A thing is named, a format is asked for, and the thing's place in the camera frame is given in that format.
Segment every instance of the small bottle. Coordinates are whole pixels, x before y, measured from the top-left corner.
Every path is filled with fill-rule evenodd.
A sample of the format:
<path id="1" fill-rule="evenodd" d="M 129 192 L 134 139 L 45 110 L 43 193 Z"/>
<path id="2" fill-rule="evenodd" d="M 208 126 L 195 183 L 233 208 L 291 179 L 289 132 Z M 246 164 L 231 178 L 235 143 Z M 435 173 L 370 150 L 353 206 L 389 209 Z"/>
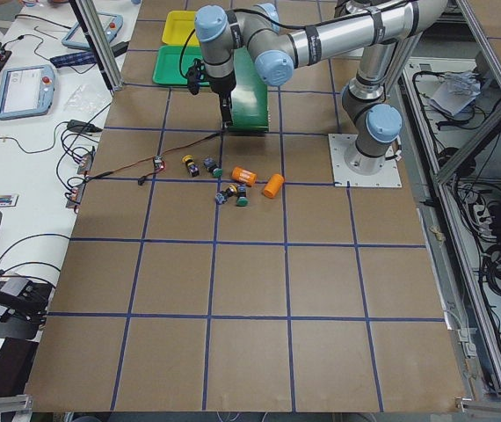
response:
<path id="1" fill-rule="evenodd" d="M 192 159 L 192 156 L 183 156 L 182 157 L 182 162 L 186 166 L 186 169 L 188 170 L 188 174 L 195 178 L 196 176 L 200 175 L 200 169 Z"/>
<path id="2" fill-rule="evenodd" d="M 252 187 L 254 182 L 257 181 L 257 173 L 253 173 L 241 167 L 234 168 L 231 177 L 237 182 L 245 183 L 248 187 Z"/>
<path id="3" fill-rule="evenodd" d="M 277 194 L 282 185 L 284 185 L 285 179 L 281 174 L 274 173 L 270 180 L 268 180 L 268 183 L 266 184 L 265 188 L 262 190 L 262 194 L 266 198 L 274 198 Z"/>
<path id="4" fill-rule="evenodd" d="M 206 167 L 206 170 L 212 173 L 212 176 L 215 178 L 220 178 L 223 174 L 223 169 L 220 169 L 215 160 L 210 156 L 204 160 L 204 167 Z"/>

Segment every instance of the black and yellow object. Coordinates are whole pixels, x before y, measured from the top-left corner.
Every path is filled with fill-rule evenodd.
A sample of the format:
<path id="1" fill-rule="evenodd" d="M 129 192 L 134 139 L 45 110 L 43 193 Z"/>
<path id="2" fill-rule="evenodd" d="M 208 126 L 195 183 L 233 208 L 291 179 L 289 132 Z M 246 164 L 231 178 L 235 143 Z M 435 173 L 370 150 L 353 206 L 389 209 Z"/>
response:
<path id="1" fill-rule="evenodd" d="M 237 195 L 237 187 L 236 185 L 229 185 L 224 191 L 220 191 L 215 195 L 215 202 L 217 202 L 218 205 L 223 205 L 227 200 L 232 197 Z"/>
<path id="2" fill-rule="evenodd" d="M 186 166 L 186 169 L 188 170 L 188 174 L 195 178 L 196 176 L 200 175 L 200 169 L 194 162 L 192 156 L 183 156 L 182 157 L 182 163 Z"/>
<path id="3" fill-rule="evenodd" d="M 204 167 L 206 167 L 206 170 L 212 173 L 212 176 L 215 178 L 220 178 L 223 174 L 223 169 L 220 169 L 215 160 L 210 156 L 204 159 Z"/>

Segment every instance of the yellow tray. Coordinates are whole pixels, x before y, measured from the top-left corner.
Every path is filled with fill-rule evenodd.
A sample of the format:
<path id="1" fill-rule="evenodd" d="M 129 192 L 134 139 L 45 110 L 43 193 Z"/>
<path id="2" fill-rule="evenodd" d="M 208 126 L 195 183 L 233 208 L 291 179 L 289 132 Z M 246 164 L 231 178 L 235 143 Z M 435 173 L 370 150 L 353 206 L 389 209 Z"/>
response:
<path id="1" fill-rule="evenodd" d="M 190 32 L 194 29 L 195 18 L 195 11 L 170 11 L 164 24 L 163 43 L 170 46 L 184 46 Z M 200 45 L 196 34 L 190 38 L 188 45 Z"/>

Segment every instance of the light blue joint cap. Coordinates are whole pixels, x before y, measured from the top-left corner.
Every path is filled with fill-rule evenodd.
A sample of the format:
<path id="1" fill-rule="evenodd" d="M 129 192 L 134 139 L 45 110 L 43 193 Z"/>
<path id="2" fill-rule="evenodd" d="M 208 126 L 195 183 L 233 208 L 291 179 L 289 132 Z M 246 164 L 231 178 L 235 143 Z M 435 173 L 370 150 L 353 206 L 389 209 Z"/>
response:
<path id="1" fill-rule="evenodd" d="M 374 105 L 366 116 L 370 135 L 380 143 L 392 143 L 401 132 L 403 119 L 391 105 Z"/>
<path id="2" fill-rule="evenodd" d="M 196 35 L 200 42 L 210 42 L 219 37 L 227 26 L 227 14 L 219 6 L 204 6 L 196 13 Z"/>
<path id="3" fill-rule="evenodd" d="M 294 61 L 279 50 L 264 51 L 254 61 L 254 65 L 260 78 L 270 86 L 281 86 L 294 74 Z"/>
<path id="4" fill-rule="evenodd" d="M 276 6 L 274 6 L 272 3 L 262 3 L 257 4 L 257 6 L 265 11 L 270 19 L 275 20 L 276 22 L 280 21 L 280 18 L 278 18 L 278 11 L 276 11 Z M 280 27 L 275 24 L 272 24 L 272 29 L 276 33 L 280 32 Z"/>

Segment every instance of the green tray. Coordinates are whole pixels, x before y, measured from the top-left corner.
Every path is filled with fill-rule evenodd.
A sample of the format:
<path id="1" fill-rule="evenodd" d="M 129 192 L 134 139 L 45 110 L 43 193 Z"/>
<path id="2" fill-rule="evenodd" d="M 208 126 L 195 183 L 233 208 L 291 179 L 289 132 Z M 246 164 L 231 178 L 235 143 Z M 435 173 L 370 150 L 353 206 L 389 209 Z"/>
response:
<path id="1" fill-rule="evenodd" d="M 178 72 L 181 46 L 162 46 L 156 58 L 153 82 L 165 86 L 186 86 L 186 80 Z M 182 59 L 186 73 L 194 59 L 201 59 L 199 47 L 187 47 Z M 268 122 L 268 89 L 258 76 L 246 48 L 235 51 L 236 88 L 231 92 L 233 132 L 266 132 Z"/>
<path id="2" fill-rule="evenodd" d="M 235 50 L 236 88 L 231 92 L 233 132 L 267 132 L 268 88 L 255 70 L 246 48 Z"/>
<path id="3" fill-rule="evenodd" d="M 178 71 L 178 62 L 180 61 L 182 46 L 162 46 L 156 57 L 155 71 L 153 72 L 153 82 L 166 86 L 186 86 L 186 80 Z M 194 59 L 201 59 L 201 50 L 199 47 L 188 46 L 182 58 L 182 71 L 186 73 L 192 66 Z"/>

